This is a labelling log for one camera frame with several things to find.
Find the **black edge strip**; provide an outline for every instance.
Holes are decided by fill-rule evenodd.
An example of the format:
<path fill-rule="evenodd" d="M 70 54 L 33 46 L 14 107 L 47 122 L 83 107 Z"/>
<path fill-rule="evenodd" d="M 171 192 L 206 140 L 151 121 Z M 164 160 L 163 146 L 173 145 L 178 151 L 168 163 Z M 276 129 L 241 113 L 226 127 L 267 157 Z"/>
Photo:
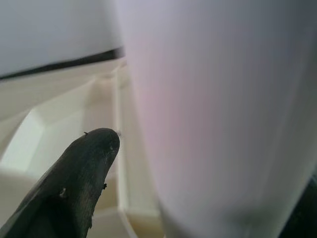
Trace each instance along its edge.
<path fill-rule="evenodd" d="M 123 56 L 123 49 L 117 48 L 117 49 L 114 49 L 111 51 L 106 51 L 103 53 L 83 57 L 80 59 L 52 63 L 52 64 L 47 64 L 47 65 L 44 65 L 41 67 L 33 68 L 33 69 L 19 71 L 16 73 L 0 75 L 0 80 L 20 77 L 20 76 L 25 76 L 25 75 L 30 75 L 30 74 L 36 74 L 36 73 L 41 73 L 41 72 L 46 72 L 46 71 L 52 71 L 52 70 L 57 70 L 57 69 L 62 69 L 62 68 L 80 66 L 80 65 L 89 64 L 89 63 L 97 63 L 97 62 L 102 62 L 102 61 L 107 61 L 107 60 L 115 60 L 115 59 L 121 58 L 122 56 Z"/>
<path fill-rule="evenodd" d="M 313 178 L 289 217 L 279 238 L 317 237 L 317 183 Z"/>

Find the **white cylindrical object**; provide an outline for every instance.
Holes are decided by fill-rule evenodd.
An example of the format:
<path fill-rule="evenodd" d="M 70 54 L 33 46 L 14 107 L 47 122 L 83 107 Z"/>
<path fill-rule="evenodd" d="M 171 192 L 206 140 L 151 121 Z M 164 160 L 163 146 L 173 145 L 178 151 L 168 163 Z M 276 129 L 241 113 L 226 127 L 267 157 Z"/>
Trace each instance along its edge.
<path fill-rule="evenodd" d="M 166 236 L 277 237 L 316 163 L 317 2 L 117 10 Z"/>

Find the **white plastic surface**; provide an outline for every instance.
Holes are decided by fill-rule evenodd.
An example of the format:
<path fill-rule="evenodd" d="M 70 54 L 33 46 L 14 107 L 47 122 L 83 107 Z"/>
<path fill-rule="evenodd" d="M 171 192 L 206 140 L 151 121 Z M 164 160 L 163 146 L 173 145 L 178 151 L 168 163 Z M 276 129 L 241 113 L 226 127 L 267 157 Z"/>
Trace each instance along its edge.
<path fill-rule="evenodd" d="M 0 169 L 0 227 L 16 210 L 35 182 L 24 174 Z"/>
<path fill-rule="evenodd" d="M 120 60 L 39 73 L 1 82 L 0 120 L 16 116 L 51 98 L 81 86 L 96 74 L 109 76 Z"/>
<path fill-rule="evenodd" d="M 21 112 L 13 117 L 0 121 L 0 160 L 3 152 L 9 145 L 16 130 L 19 128 L 28 111 Z"/>
<path fill-rule="evenodd" d="M 84 131 L 112 127 L 111 99 L 110 81 L 92 80 L 35 107 L 17 130 L 0 165 L 38 179 Z"/>

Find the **small debris particle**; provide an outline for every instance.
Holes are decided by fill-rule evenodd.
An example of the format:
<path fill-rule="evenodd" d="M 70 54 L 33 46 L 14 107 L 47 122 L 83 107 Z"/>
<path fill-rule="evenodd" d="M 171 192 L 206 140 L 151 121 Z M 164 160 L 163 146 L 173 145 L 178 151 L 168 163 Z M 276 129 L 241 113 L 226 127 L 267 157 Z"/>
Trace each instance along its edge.
<path fill-rule="evenodd" d="M 63 189 L 62 189 L 62 191 L 59 193 L 59 197 L 61 197 L 61 198 L 66 198 L 67 196 L 66 196 L 66 188 L 64 187 Z"/>

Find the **plastic compartment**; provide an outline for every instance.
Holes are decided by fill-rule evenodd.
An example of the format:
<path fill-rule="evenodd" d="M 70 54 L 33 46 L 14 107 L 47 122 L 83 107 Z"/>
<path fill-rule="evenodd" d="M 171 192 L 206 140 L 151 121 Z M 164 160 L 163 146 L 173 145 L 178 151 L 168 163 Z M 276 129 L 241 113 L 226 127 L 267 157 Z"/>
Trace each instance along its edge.
<path fill-rule="evenodd" d="M 34 107 L 12 138 L 0 166 L 38 179 L 85 131 L 113 127 L 111 86 L 109 80 L 92 80 Z"/>
<path fill-rule="evenodd" d="M 118 68 L 114 73 L 100 70 L 83 81 L 29 111 L 0 121 L 5 131 L 0 136 L 4 151 L 0 182 L 4 181 L 7 197 L 18 194 L 16 203 L 1 211 L 12 213 L 26 192 L 17 186 L 11 194 L 6 185 L 12 181 L 23 184 L 24 180 L 32 185 L 74 139 L 85 131 L 110 127 L 122 133 L 121 147 L 106 177 L 107 188 L 97 202 L 88 238 L 163 237 L 127 68 Z M 1 176 L 4 174 L 9 175 L 8 179 Z"/>

